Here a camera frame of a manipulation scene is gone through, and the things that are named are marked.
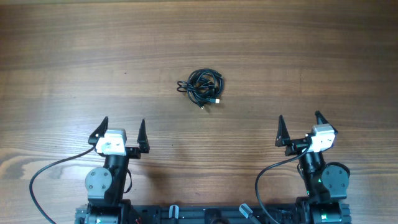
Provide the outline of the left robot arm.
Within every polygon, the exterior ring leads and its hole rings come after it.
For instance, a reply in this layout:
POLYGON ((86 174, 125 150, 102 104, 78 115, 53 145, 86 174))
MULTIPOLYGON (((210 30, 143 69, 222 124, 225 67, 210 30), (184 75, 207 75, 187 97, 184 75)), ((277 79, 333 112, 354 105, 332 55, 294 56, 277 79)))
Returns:
POLYGON ((150 151, 146 134, 146 122, 141 121, 136 146, 127 146, 126 130, 109 128, 105 117, 90 134, 88 144, 104 158, 104 165, 87 174, 85 187, 88 191, 88 204, 76 209, 75 224, 124 224, 141 223, 142 218, 129 199, 123 194, 132 188, 125 187, 131 159, 140 159, 150 151))

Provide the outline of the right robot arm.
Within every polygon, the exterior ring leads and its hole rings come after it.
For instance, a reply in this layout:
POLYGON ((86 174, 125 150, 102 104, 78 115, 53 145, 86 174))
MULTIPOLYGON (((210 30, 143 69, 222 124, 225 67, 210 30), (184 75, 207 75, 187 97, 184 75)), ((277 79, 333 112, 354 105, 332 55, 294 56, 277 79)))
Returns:
POLYGON ((285 147, 286 156, 298 156, 298 171, 307 190, 306 197, 296 199, 295 219, 298 223, 351 223, 347 198, 351 175, 339 162, 325 162, 323 152, 334 145, 338 131, 316 111, 316 125, 304 138, 291 139, 284 117, 279 116, 275 145, 285 147))

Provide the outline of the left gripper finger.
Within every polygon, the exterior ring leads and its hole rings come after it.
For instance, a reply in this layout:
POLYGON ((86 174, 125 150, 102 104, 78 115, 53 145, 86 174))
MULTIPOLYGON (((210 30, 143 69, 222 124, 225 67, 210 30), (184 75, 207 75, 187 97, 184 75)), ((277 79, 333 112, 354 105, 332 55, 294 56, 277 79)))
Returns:
POLYGON ((104 117, 101 124, 90 134, 88 138, 88 144, 96 145, 99 138, 104 137, 106 130, 108 129, 109 119, 107 116, 104 117))
POLYGON ((137 143, 139 145, 139 149, 141 153, 149 153, 150 146, 146 134, 146 122, 145 119, 141 121, 141 126, 139 128, 139 134, 137 137, 137 143))

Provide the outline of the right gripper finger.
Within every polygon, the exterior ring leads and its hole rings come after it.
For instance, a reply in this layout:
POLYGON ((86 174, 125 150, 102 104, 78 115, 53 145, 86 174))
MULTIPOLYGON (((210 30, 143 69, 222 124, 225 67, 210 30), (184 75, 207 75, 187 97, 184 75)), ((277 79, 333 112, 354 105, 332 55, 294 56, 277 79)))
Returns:
POLYGON ((290 143, 291 140, 284 121, 284 117, 280 115, 278 122, 277 136, 275 139, 275 146, 276 147, 288 146, 290 145, 290 143))
MULTIPOLYGON (((330 123, 326 120, 326 118, 321 114, 320 111, 316 111, 316 112, 315 112, 315 116, 316 116, 316 119, 317 119, 317 124, 330 124, 330 123)), ((332 125, 331 125, 331 127, 332 127, 333 130, 334 130, 334 134, 337 135, 337 134, 338 134, 337 129, 335 129, 332 125)))

